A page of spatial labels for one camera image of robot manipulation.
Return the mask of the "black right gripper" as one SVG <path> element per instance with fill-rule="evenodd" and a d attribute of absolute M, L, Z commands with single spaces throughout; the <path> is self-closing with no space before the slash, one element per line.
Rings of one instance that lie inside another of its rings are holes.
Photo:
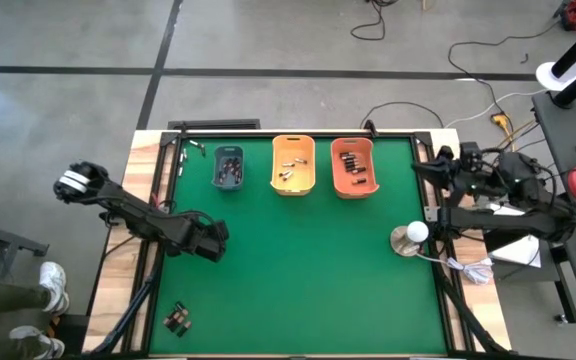
<path fill-rule="evenodd" d="M 452 173 L 451 161 L 445 159 L 428 162 L 416 162 L 412 168 L 424 180 L 431 184 L 449 184 L 452 195 L 495 195 L 498 193 L 498 177 L 490 164 L 483 160 L 477 168 L 464 168 L 460 157 L 455 161 Z"/>

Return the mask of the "grey-blue plastic bin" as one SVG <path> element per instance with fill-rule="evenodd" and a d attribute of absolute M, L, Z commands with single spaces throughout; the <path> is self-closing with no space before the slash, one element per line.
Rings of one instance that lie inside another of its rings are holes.
<path fill-rule="evenodd" d="M 229 172 L 224 170 L 224 163 L 230 159 L 240 159 L 240 168 L 233 168 L 235 172 L 240 171 L 242 173 L 242 180 L 240 184 L 235 184 L 235 180 L 231 179 Z M 220 182 L 220 172 L 224 171 L 227 173 L 227 177 L 223 183 Z M 214 170 L 212 184 L 221 191 L 237 191 L 243 185 L 244 178 L 244 151 L 240 146 L 236 145 L 223 145 L 218 146 L 214 150 Z"/>

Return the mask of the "orange plastic bin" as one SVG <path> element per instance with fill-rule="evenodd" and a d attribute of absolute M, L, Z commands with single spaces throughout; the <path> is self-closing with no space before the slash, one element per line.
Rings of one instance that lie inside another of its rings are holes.
<path fill-rule="evenodd" d="M 374 144 L 367 138 L 338 138 L 331 143 L 331 162 L 334 189 L 342 199 L 361 199 L 372 196 L 380 185 L 377 183 L 373 163 Z M 356 168 L 365 167 L 362 173 L 346 172 L 341 154 L 353 154 Z M 366 178 L 366 183 L 354 185 L 355 179 Z"/>

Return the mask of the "yellow plastic bin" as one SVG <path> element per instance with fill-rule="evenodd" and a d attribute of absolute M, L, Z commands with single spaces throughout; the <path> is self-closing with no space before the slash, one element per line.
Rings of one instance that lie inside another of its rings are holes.
<path fill-rule="evenodd" d="M 315 141 L 307 135 L 279 135 L 272 140 L 271 186 L 282 196 L 304 196 L 316 183 Z M 295 162 L 295 158 L 307 160 L 307 164 Z M 294 162 L 294 167 L 282 167 L 282 163 Z M 280 172 L 293 172 L 283 181 Z"/>

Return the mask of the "green table mat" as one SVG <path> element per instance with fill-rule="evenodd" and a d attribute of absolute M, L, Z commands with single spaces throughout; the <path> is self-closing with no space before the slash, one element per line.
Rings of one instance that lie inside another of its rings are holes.
<path fill-rule="evenodd" d="M 304 196 L 272 188 L 269 139 L 242 139 L 243 186 L 212 183 L 214 156 L 193 154 L 180 177 L 178 210 L 226 222 L 219 262 L 192 255 L 164 263 L 156 315 L 176 303 L 190 329 L 152 331 L 154 355 L 440 354 L 446 349 L 428 261 L 396 255 L 391 231 L 421 218 L 406 139 L 380 139 L 373 159 L 378 191 L 344 200 L 333 187 L 330 143 L 316 143 L 316 183 Z"/>

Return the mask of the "black flat floor box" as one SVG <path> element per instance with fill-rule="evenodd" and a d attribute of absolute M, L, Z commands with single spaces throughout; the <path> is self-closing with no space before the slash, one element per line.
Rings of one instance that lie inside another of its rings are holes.
<path fill-rule="evenodd" d="M 170 121 L 168 130 L 259 130 L 259 119 L 183 120 Z"/>

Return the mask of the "white box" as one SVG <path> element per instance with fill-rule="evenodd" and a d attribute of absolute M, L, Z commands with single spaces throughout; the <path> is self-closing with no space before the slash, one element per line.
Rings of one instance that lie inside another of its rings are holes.
<path fill-rule="evenodd" d="M 495 203 L 487 204 L 486 208 L 492 210 L 495 215 L 521 216 L 524 214 L 521 210 L 501 206 L 500 204 Z M 540 242 L 538 238 L 528 235 L 504 247 L 496 250 L 489 250 L 488 257 L 492 260 L 506 261 L 540 268 Z"/>

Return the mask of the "person's foot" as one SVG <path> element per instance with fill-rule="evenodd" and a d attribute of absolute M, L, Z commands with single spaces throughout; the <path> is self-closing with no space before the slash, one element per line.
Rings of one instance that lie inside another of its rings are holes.
<path fill-rule="evenodd" d="M 56 262 L 44 262 L 40 266 L 39 285 L 47 289 L 50 300 L 44 311 L 54 316 L 62 315 L 70 305 L 66 291 L 67 276 L 65 270 Z"/>
<path fill-rule="evenodd" d="M 13 341 L 20 360 L 53 360 L 61 358 L 65 352 L 65 344 L 61 340 L 29 325 L 12 329 L 9 339 Z"/>

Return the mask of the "grey metal stand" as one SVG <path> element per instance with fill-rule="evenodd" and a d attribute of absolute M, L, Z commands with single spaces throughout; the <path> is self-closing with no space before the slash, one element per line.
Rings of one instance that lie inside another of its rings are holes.
<path fill-rule="evenodd" d="M 19 251 L 26 250 L 35 257 L 44 257 L 48 249 L 46 244 L 0 229 L 0 279 L 9 275 Z"/>

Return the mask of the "black aluminium table frame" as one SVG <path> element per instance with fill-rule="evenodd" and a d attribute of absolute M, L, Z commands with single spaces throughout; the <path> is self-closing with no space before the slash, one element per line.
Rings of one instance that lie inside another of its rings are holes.
<path fill-rule="evenodd" d="M 122 186 L 141 200 L 159 204 L 171 198 L 176 190 L 176 159 L 186 140 L 205 138 L 243 138 L 271 140 L 279 135 L 277 129 L 191 129 L 181 130 L 138 130 L 135 132 L 128 162 L 121 180 Z M 406 139 L 414 155 L 428 157 L 439 145 L 454 146 L 458 142 L 453 129 L 384 130 L 384 139 Z M 81 350 L 92 352 L 110 333 L 110 324 L 119 319 L 129 303 L 136 297 L 138 289 L 162 260 L 164 252 L 155 243 L 139 243 L 125 247 L 117 256 L 103 257 L 100 263 L 95 291 L 89 304 L 89 320 L 82 336 Z M 502 314 L 497 288 L 494 283 L 477 287 L 454 271 L 448 277 L 455 283 L 464 303 L 491 338 L 500 346 L 510 348 L 506 323 Z M 110 357 L 128 359 L 150 358 L 149 347 L 158 302 L 159 282 L 152 279 L 153 293 L 145 297 L 125 332 L 118 338 Z M 440 292 L 437 297 L 443 342 L 447 356 L 451 352 L 467 352 L 470 355 L 483 353 L 484 347 L 469 328 L 467 321 L 458 312 L 449 296 Z"/>

